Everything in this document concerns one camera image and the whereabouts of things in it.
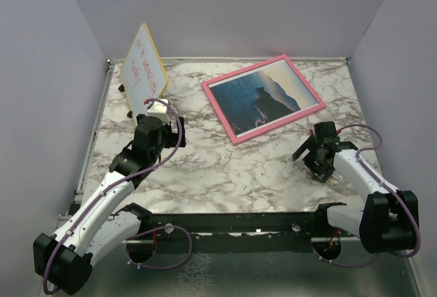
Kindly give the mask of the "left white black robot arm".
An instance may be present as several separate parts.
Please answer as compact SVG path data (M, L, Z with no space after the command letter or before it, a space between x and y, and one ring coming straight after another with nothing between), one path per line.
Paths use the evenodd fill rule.
M43 278L46 295L79 292L94 266L124 240L147 236L156 244L156 233L164 227L153 226L150 211L135 203L116 207L166 163L160 158L164 149L185 147L184 118L175 123L178 130L173 132L165 113L138 115L133 140L113 159L91 197L53 234L35 239L35 272Z

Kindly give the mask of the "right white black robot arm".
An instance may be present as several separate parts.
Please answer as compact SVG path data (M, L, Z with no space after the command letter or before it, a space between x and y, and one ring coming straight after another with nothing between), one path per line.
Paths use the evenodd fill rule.
M421 247L417 196L384 179L362 158L364 149L341 140L339 132L334 122L315 124L292 158L302 157L313 179L321 183L339 172L356 189L364 208L320 204L313 220L315 231L321 236L337 229L346 231L359 238L368 253L415 256Z

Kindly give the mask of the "pink picture frame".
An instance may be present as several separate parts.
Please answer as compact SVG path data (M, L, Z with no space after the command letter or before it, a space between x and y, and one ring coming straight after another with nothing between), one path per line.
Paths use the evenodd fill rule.
M282 117L281 119L277 119L273 122L270 122L264 126L257 127L256 129L251 130L243 135L236 136L233 133L231 127L229 126L229 122L226 120L226 117L224 116L223 112L221 111L216 99L212 95L212 92L210 91L209 86L220 83L223 80L236 79L239 76L243 75L244 73L250 73L250 72L258 70L258 69L265 69L273 63L278 63L278 62L282 62L282 61L285 62L287 64L288 68L290 68L290 70L293 71L293 73L298 77L298 81L295 83L288 84L286 87L286 90L294 95L294 97L298 101L299 105L301 106L301 110L299 110L295 113L292 113L291 115L287 115L285 117ZM223 75L218 76L214 79L204 81L201 84L201 86L203 87L203 90L205 91L205 94L208 97L208 100L210 101L210 103L211 103L213 109L215 110L218 118L220 119L226 133L228 134L231 142L234 145L243 143L245 141L248 141L250 139L253 139L255 137L263 135L267 132L270 132L271 130L274 130L274 129L282 127L286 124L295 122L295 121L302 119L304 117L313 115L314 113L317 113L318 111L321 111L321 110L326 108L326 103L322 100L321 96L311 86L311 84L308 82L308 80L298 70L298 68L292 63L292 61L289 59L289 57L287 55L280 55L280 56L274 57L272 59L267 59L265 61L261 61L259 63L241 68L239 70L235 70L233 72L223 74Z

